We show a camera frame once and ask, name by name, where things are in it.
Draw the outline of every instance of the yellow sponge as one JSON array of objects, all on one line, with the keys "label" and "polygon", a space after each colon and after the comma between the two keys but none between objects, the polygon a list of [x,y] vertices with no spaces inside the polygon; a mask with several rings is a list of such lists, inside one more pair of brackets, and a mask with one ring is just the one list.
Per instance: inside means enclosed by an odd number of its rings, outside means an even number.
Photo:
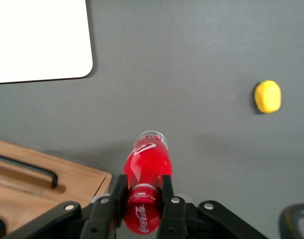
[{"label": "yellow sponge", "polygon": [[258,109],[266,114],[276,112],[281,106],[281,90],[272,80],[261,82],[255,90],[255,101]]}]

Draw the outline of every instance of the red bottle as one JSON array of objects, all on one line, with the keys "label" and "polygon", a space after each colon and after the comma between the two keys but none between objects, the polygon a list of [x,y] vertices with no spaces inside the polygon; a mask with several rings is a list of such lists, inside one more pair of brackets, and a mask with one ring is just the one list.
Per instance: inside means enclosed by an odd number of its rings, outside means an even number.
[{"label": "red bottle", "polygon": [[161,215],[162,175],[172,176],[165,137],[156,131],[140,135],[124,167],[128,176],[124,222],[137,234],[149,234],[158,229]]}]

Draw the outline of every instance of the black handle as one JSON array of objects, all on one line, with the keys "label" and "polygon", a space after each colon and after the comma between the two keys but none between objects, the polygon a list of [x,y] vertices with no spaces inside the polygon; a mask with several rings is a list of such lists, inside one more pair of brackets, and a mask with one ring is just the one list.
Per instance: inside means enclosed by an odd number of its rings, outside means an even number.
[{"label": "black handle", "polygon": [[285,208],[279,219],[279,229],[282,239],[303,239],[298,221],[304,218],[304,203],[294,204]]},{"label": "black handle", "polygon": [[32,171],[35,171],[38,173],[46,174],[52,178],[51,188],[55,188],[58,185],[58,175],[53,171],[50,171],[50,170],[44,169],[44,168],[40,168],[38,166],[31,165],[29,163],[21,162],[16,159],[8,158],[8,157],[2,156],[2,155],[0,155],[0,161],[10,163],[12,165],[16,165],[19,167],[23,167],[23,168],[26,168],[26,169],[29,169],[29,170],[32,170]]}]

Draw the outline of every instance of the wooden surface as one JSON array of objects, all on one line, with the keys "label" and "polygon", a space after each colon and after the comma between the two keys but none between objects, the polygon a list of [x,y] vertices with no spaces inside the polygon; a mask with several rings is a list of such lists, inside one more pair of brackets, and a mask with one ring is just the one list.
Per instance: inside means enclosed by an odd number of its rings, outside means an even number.
[{"label": "wooden surface", "polygon": [[111,174],[0,140],[0,155],[56,172],[58,185],[40,173],[0,162],[0,218],[7,233],[64,201],[85,207],[94,195],[106,193]]}]

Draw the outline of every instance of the bottle label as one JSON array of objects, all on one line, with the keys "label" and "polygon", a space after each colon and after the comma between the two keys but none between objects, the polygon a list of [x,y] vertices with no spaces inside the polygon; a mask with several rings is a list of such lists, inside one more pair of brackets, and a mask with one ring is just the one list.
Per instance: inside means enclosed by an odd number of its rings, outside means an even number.
[{"label": "bottle label", "polygon": [[147,227],[147,217],[144,204],[142,204],[140,207],[135,207],[135,214],[140,221],[140,226],[138,229],[143,233],[148,233],[150,230]]}]

